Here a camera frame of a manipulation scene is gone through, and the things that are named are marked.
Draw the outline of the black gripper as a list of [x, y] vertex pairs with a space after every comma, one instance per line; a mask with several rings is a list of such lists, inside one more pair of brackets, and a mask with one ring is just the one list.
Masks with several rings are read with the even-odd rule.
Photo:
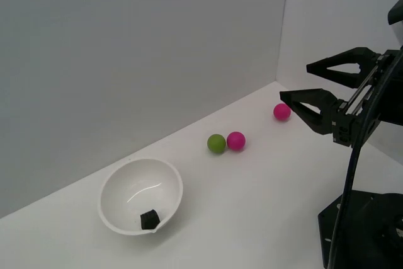
[[[330, 70], [330, 67], [358, 64], [359, 73]], [[368, 119], [363, 142], [380, 122], [402, 125], [402, 50], [383, 55], [357, 47], [306, 65], [313, 74], [349, 88], [357, 88], [348, 101], [332, 107], [338, 99], [324, 89], [281, 91], [280, 99], [317, 134], [331, 134], [335, 143], [353, 147], [358, 141], [366, 111], [375, 96], [378, 101]]]

